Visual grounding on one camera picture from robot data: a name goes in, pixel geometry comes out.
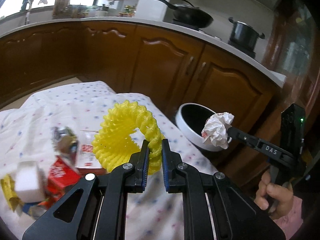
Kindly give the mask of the person's right hand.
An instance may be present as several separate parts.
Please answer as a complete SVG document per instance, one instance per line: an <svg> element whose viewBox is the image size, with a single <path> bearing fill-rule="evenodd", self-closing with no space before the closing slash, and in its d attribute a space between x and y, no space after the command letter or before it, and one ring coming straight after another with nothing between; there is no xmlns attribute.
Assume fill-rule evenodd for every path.
<svg viewBox="0 0 320 240"><path fill-rule="evenodd" d="M282 187L272 183L269 170L262 175L261 181L259 182L259 189L254 199L255 204L262 210L267 210L269 207L269 203L265 198L266 196L278 201L276 209L269 215L272 220L289 214L293 207L294 199L292 185L289 183L287 187Z"/></svg>

